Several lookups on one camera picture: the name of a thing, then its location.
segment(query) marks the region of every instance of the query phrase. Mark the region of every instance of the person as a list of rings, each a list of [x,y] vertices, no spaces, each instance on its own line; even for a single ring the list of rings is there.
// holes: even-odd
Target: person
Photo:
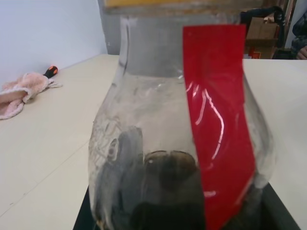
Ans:
[[[307,60],[307,11],[293,26],[292,32],[296,36],[291,47],[293,58]]]

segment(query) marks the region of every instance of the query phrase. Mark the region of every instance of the yellow lid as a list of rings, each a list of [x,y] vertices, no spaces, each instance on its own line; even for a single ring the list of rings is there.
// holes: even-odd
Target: yellow lid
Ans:
[[[262,2],[262,0],[105,0],[105,7],[131,7],[131,6],[150,6],[150,5],[168,5],[174,3],[192,3],[194,5],[237,5],[246,3],[249,5],[257,5]]]
[[[237,11],[260,7],[263,0],[104,0],[108,13],[160,14]]]

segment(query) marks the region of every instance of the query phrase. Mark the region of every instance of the glass jar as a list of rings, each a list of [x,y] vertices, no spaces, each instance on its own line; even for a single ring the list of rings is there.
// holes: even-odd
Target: glass jar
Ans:
[[[206,200],[216,194],[201,184],[182,51],[184,27],[237,24],[238,10],[255,1],[174,1],[178,0],[154,6],[126,7],[120,0],[106,4],[109,12],[123,14],[122,39],[118,70],[89,144],[93,217],[103,230],[256,230],[261,189],[274,165],[270,131],[244,78],[256,170],[249,188],[240,194],[240,212],[208,224],[215,220],[205,218]]]

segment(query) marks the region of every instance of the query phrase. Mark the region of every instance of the cardboard box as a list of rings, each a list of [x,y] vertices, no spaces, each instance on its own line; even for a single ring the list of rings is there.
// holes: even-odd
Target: cardboard box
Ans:
[[[263,18],[253,18],[244,53],[252,59],[271,59],[276,50],[277,28],[275,23],[264,23]]]
[[[258,39],[263,25],[263,18],[252,18],[246,39]]]

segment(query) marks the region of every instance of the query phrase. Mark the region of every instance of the jar neck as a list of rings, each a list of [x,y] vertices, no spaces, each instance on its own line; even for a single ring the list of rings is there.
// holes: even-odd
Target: jar neck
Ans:
[[[237,24],[239,16],[221,13],[160,17],[122,17],[120,66],[131,75],[182,75],[185,26]]]

